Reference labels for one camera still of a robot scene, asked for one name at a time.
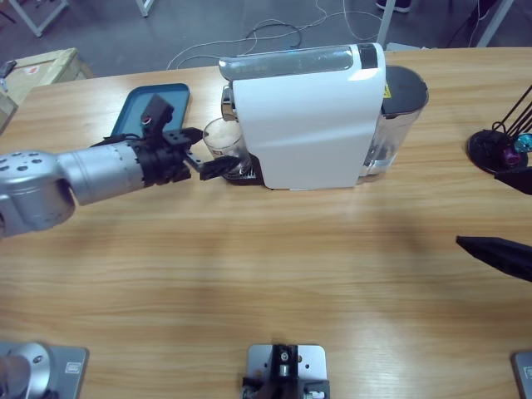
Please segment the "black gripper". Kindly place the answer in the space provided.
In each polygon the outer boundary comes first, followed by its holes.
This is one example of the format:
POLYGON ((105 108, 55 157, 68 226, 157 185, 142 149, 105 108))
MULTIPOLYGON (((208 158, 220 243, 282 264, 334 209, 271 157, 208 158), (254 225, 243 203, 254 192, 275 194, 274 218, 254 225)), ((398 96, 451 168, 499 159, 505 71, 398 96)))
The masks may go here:
POLYGON ((144 185, 166 185, 191 177, 190 166, 201 180, 227 175, 240 164, 240 158, 224 155, 201 163, 191 146, 203 140, 201 129, 188 127, 163 131, 161 128, 143 130, 139 141, 139 164, 144 185))

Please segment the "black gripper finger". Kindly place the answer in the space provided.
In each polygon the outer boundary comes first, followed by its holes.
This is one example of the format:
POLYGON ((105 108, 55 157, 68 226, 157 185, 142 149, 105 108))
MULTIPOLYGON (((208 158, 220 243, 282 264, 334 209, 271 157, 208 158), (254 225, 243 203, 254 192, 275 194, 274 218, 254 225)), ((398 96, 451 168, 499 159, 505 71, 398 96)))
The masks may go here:
POLYGON ((495 179, 523 194, 532 194, 531 166, 498 172, 495 179))
POLYGON ((531 282, 531 247, 496 237, 457 236, 456 243, 473 258, 511 277, 531 282))

